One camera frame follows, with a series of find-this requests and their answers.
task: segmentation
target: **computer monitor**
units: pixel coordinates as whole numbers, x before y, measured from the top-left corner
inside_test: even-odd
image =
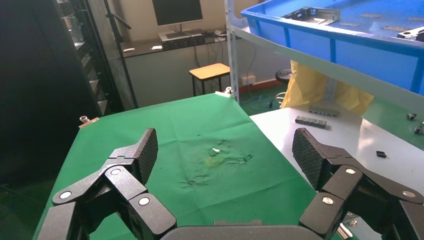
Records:
[[[203,19],[200,0],[153,0],[153,7],[158,26]]]

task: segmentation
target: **robotic hand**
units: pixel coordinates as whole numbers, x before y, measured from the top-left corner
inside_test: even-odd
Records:
[[[100,170],[53,197],[38,240],[88,240],[117,213],[138,240],[328,240],[346,213],[361,216],[383,240],[424,239],[424,197],[365,169],[342,148],[319,143],[305,128],[294,134],[293,155],[319,193],[299,225],[215,222],[177,228],[176,218],[145,187],[158,153],[148,128],[134,145],[115,149]]]

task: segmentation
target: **silver rivet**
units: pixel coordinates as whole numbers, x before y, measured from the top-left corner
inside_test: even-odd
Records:
[[[80,120],[81,122],[83,122],[84,124],[85,124],[85,123],[88,123],[88,122],[90,121],[90,119],[89,119],[87,116],[81,116],[81,117],[79,118],[79,120]]]
[[[113,169],[113,170],[110,172],[110,174],[112,174],[112,175],[118,175],[120,172],[121,172],[121,170],[120,170],[120,169]]]
[[[328,205],[334,204],[334,201],[331,198],[327,197],[327,196],[325,196],[325,197],[322,198],[322,202],[324,202],[325,204],[328,204]]]
[[[59,198],[60,199],[66,199],[67,197],[69,197],[71,195],[71,192],[70,191],[65,191],[65,192],[63,192],[60,196],[59,196]]]
[[[143,197],[138,201],[138,204],[141,206],[147,205],[150,202],[150,199],[148,197]]]
[[[353,169],[348,168],[348,169],[346,169],[346,173],[348,173],[348,174],[355,174],[356,171],[353,170]]]
[[[415,193],[410,192],[410,191],[403,191],[403,195],[405,195],[407,197],[410,197],[410,198],[415,198],[416,197]]]

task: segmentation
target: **yellow plastic bag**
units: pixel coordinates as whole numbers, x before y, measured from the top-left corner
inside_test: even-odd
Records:
[[[281,108],[320,101],[326,91],[328,77],[314,69],[291,61],[291,78]],[[338,81],[334,100],[347,110],[362,115],[374,96],[356,87]]]

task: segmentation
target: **blue plastic bin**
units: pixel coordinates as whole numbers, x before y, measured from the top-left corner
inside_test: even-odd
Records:
[[[317,25],[281,17],[304,7],[340,9],[340,20]],[[269,0],[241,15],[254,35],[424,96],[424,42],[383,29],[424,26],[424,21],[408,20],[424,18],[423,0]]]

